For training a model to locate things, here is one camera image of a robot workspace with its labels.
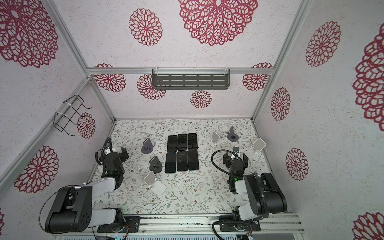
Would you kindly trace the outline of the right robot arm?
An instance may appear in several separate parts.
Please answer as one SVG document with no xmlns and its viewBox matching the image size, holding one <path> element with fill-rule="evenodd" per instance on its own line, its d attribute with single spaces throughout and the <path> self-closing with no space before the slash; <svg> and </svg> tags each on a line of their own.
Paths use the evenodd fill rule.
<svg viewBox="0 0 384 240">
<path fill-rule="evenodd" d="M 233 210 L 233 221 L 248 221 L 261 217 L 266 219 L 269 214 L 287 211 L 287 200 L 271 173 L 245 174 L 249 158 L 237 153 L 225 153 L 223 164 L 229 169 L 227 181 L 229 191 L 234 195 L 245 195 L 248 202 Z"/>
</svg>

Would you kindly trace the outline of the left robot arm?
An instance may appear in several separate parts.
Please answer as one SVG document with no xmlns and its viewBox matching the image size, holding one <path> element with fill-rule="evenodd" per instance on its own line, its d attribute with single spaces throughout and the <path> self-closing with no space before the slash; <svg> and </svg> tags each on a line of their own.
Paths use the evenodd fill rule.
<svg viewBox="0 0 384 240">
<path fill-rule="evenodd" d="M 101 227 L 110 232 L 119 232 L 126 227 L 120 208 L 99 209 L 92 207 L 93 200 L 107 192 L 118 189 L 124 179 L 124 166 L 129 158 L 127 150 L 113 148 L 101 155 L 102 177 L 85 185 L 65 186 L 56 192 L 42 230 L 50 234 L 83 232 L 87 228 Z"/>
</svg>

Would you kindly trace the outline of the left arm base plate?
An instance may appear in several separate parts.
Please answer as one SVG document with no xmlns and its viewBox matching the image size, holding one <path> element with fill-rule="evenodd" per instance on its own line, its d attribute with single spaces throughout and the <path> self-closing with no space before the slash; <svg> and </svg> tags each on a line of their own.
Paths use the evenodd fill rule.
<svg viewBox="0 0 384 240">
<path fill-rule="evenodd" d="M 123 217 L 123 220 L 99 226 L 97 233 L 137 233 L 140 221 L 141 217 Z"/>
</svg>

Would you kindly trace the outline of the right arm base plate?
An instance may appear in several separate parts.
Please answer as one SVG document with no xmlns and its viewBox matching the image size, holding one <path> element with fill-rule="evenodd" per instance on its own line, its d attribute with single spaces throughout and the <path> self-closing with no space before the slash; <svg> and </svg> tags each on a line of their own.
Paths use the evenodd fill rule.
<svg viewBox="0 0 384 240">
<path fill-rule="evenodd" d="M 259 232 L 261 230 L 259 222 L 233 224 L 233 217 L 219 216 L 221 232 Z"/>
</svg>

